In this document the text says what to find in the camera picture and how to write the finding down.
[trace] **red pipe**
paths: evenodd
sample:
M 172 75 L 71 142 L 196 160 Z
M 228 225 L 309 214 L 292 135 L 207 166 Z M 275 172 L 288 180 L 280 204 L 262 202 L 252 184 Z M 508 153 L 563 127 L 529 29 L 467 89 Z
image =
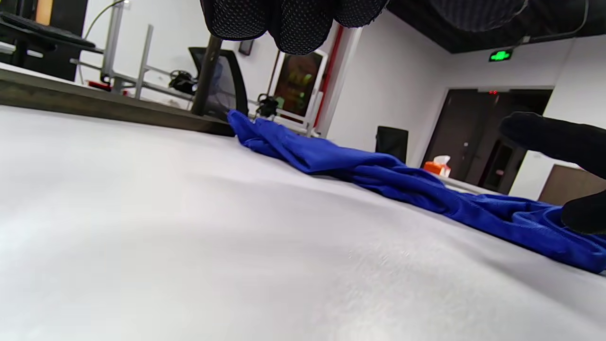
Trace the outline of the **red pipe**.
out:
M 335 67 L 335 59 L 337 56 L 337 52 L 339 51 L 339 45 L 341 45 L 341 38 L 343 37 L 343 26 L 339 25 L 339 30 L 337 31 L 337 35 L 335 37 L 335 42 L 333 43 L 333 48 L 330 51 L 330 60 L 328 61 L 328 68 L 326 71 L 326 78 L 324 78 L 324 83 L 322 84 L 321 92 L 324 92 L 324 97 L 322 97 L 322 101 L 320 102 L 320 106 L 318 107 L 318 115 L 316 115 L 316 122 L 313 124 L 314 127 L 318 126 L 318 122 L 320 122 L 320 114 L 322 113 L 322 108 L 324 107 L 324 101 L 326 100 L 326 91 L 328 90 L 328 82 L 330 81 L 330 77 L 333 73 L 333 68 Z

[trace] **white tabletop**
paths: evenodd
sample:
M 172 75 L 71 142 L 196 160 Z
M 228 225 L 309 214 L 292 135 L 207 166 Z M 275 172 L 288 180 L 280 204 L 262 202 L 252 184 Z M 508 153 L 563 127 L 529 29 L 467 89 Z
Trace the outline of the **white tabletop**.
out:
M 0 107 L 0 340 L 604 340 L 606 278 L 235 139 Z

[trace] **black ceiling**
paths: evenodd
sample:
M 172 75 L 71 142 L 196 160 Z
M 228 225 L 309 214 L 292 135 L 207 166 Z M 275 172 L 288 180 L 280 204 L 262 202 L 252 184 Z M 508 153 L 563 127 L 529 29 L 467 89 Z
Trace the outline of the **black ceiling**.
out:
M 436 13 L 429 0 L 391 0 L 387 8 L 444 49 L 462 53 L 514 46 L 523 36 L 574 31 L 583 22 L 585 0 L 529 0 L 528 7 L 514 20 L 501 28 L 480 33 L 453 27 Z M 575 36 L 605 33 L 606 0 L 589 0 L 587 23 Z

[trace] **green exit sign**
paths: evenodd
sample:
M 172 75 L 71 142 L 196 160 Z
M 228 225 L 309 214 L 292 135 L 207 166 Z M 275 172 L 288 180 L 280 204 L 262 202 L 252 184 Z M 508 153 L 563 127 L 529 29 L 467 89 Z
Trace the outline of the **green exit sign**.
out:
M 512 54 L 513 54 L 513 49 L 495 51 L 490 55 L 490 59 L 488 61 L 489 62 L 508 61 L 509 59 L 511 59 Z

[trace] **blue towel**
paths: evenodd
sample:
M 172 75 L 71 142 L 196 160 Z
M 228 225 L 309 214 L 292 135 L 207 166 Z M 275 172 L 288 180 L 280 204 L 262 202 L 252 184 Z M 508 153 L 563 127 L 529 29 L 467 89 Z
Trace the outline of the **blue towel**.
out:
M 606 236 L 580 235 L 561 223 L 562 208 L 506 197 L 447 189 L 428 172 L 391 155 L 343 148 L 296 135 L 284 126 L 232 111 L 229 122 L 242 145 L 288 162 L 306 174 L 324 174 L 409 203 L 494 235 L 558 262 L 590 272 L 606 269 Z

